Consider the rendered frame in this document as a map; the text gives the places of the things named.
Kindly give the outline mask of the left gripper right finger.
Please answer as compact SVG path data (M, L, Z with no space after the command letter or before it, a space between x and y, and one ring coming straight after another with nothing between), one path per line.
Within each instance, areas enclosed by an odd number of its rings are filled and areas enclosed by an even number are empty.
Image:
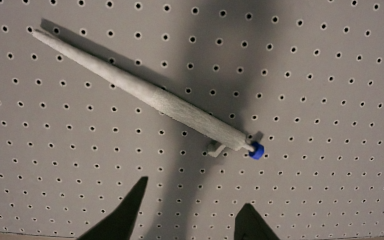
M234 240L280 240L250 203L235 218Z

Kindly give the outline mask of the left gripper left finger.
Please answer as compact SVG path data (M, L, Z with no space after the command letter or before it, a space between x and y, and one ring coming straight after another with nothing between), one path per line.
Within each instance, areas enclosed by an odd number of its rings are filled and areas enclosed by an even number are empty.
M109 215L76 240L130 240L148 179L142 176Z

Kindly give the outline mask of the white pipette with blue button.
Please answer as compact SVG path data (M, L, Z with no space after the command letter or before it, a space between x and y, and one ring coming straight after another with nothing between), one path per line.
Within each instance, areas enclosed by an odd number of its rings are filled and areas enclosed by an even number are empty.
M72 45L69 45L66 56L162 113L218 141L215 145L210 144L208 146L208 154L216 157L227 146L235 151L244 147L248 149L248 155L255 160L262 157L264 153L263 145L258 142L254 142L252 145L246 143L244 133L174 94Z

